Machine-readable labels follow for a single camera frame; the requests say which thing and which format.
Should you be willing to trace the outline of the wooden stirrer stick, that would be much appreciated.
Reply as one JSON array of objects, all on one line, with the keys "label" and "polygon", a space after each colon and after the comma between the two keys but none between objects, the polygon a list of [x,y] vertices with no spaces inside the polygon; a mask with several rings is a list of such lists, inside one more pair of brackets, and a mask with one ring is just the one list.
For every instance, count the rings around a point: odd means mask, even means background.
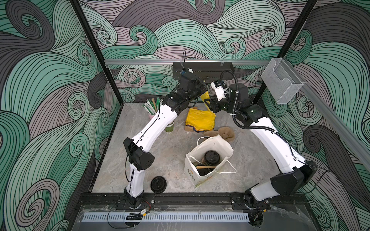
[{"label": "wooden stirrer stick", "polygon": [[196,169],[214,169],[217,166],[196,166]]}]

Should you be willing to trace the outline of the single yellow napkin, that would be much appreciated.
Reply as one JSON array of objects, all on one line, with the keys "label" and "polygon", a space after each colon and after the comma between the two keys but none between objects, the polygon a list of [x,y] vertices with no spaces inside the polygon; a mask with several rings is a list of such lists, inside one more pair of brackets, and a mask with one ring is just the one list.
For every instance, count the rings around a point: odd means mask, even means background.
[{"label": "single yellow napkin", "polygon": [[209,105],[207,104],[209,102],[209,99],[210,99],[210,95],[209,95],[209,92],[206,91],[205,93],[203,93],[201,96],[200,96],[201,100],[203,101],[203,103],[205,104],[206,108],[208,111],[210,111],[210,108],[209,108]]}]

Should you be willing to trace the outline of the black cup lid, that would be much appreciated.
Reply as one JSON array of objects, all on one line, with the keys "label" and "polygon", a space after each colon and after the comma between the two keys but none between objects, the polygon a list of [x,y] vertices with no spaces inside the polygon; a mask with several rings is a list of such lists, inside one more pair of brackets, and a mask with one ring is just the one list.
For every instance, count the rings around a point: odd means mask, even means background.
[{"label": "black cup lid", "polygon": [[216,151],[208,151],[203,158],[203,162],[207,166],[216,166],[220,163],[220,155]]},{"label": "black cup lid", "polygon": [[210,173],[210,170],[208,168],[201,168],[201,169],[197,169],[198,171],[198,174],[200,176],[205,176],[207,175],[208,173]]}]

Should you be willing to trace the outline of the white paper gift bag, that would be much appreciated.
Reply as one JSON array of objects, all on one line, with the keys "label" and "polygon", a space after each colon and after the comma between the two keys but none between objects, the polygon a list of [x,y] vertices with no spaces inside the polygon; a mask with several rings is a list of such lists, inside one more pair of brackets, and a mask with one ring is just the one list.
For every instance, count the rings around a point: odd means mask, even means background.
[{"label": "white paper gift bag", "polygon": [[229,142],[221,136],[201,137],[185,157],[184,173],[194,187],[217,174],[236,174],[236,168],[229,161],[233,153]]}]

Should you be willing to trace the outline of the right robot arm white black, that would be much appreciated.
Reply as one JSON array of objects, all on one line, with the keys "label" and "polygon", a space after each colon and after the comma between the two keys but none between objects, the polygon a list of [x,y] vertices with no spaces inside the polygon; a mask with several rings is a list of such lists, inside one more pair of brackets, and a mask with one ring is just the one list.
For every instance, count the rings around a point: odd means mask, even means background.
[{"label": "right robot arm white black", "polygon": [[272,155],[279,174],[246,191],[249,205],[275,196],[289,196],[309,183],[318,167],[297,153],[288,140],[274,127],[266,111],[249,102],[247,87],[239,84],[231,70],[225,70],[211,83],[216,95],[206,100],[214,113],[230,113],[233,122],[243,130],[252,131]]}]

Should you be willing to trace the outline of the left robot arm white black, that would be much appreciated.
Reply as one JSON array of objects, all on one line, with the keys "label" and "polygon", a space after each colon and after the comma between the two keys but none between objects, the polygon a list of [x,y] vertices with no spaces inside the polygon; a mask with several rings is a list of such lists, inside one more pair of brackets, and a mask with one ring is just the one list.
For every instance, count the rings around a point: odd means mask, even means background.
[{"label": "left robot arm white black", "polygon": [[150,122],[133,138],[123,141],[130,163],[129,184],[124,190],[129,207],[140,206],[144,193],[145,170],[154,162],[150,153],[156,139],[173,122],[189,103],[208,91],[204,80],[192,73],[183,73],[177,87],[164,97],[158,112]]}]

